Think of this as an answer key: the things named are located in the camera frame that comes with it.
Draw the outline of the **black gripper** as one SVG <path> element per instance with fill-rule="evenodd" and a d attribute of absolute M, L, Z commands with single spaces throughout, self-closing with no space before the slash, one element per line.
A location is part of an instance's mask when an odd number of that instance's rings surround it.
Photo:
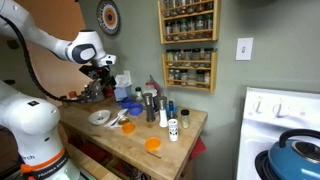
<path fill-rule="evenodd" d="M 83 65 L 79 68 L 79 71 L 92 80 L 97 80 L 96 82 L 91 81 L 84 86 L 84 99 L 87 102 L 93 101 L 94 94 L 96 101 L 102 101 L 105 99 L 103 88 L 107 86 L 115 88 L 116 81 L 115 78 L 110 74 L 110 68 L 108 66 L 96 68 L 94 66 Z"/>

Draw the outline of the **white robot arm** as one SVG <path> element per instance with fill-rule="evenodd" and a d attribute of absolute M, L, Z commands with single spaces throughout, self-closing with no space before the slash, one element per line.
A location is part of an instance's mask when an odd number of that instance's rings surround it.
<path fill-rule="evenodd" d="M 51 51 L 59 59 L 95 68 L 116 63 L 104 51 L 94 30 L 82 30 L 73 41 L 58 39 L 38 28 L 31 14 L 14 0 L 0 0 L 0 34 L 28 41 Z M 79 180 L 80 170 L 69 159 L 59 137 L 59 109 L 50 102 L 25 95 L 0 82 L 0 125 L 15 137 L 22 159 L 20 172 L 36 180 Z"/>

